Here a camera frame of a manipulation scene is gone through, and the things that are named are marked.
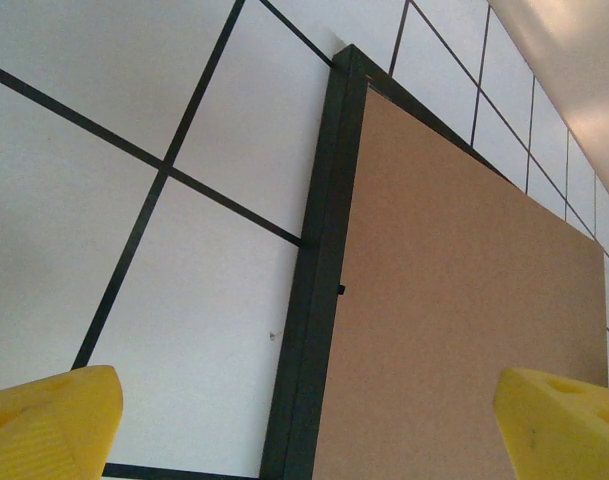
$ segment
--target cork board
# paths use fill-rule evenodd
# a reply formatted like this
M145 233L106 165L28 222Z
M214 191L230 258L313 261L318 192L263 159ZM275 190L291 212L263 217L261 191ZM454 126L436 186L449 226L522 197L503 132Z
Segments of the cork board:
M369 91L314 478L513 479L499 373L606 385L603 268L595 242Z

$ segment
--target ceiling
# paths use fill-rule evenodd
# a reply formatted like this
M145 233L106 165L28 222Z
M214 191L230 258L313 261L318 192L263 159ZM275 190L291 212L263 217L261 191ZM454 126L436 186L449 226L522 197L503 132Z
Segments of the ceiling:
M489 0L609 191L609 0Z

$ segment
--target metal frame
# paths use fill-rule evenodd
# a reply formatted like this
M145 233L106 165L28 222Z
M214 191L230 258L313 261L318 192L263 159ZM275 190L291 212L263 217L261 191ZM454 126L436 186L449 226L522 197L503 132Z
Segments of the metal frame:
M340 275L367 89L388 98L507 180L354 45L335 55L333 65L273 392L261 479L310 480L313 476L337 296L344 288Z

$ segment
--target brown board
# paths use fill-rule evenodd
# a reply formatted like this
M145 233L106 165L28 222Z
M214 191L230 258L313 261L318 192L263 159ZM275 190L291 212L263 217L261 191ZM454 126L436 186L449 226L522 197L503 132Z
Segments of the brown board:
M500 371L606 385L603 268L595 242L369 91L314 478L513 479Z

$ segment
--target yellow plastic part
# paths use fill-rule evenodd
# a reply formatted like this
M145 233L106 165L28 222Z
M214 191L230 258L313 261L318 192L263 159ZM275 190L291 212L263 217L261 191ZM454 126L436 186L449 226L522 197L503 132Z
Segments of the yellow plastic part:
M511 368L494 408L518 480L609 480L609 389Z
M99 479L122 416L113 367L0 391L0 480Z

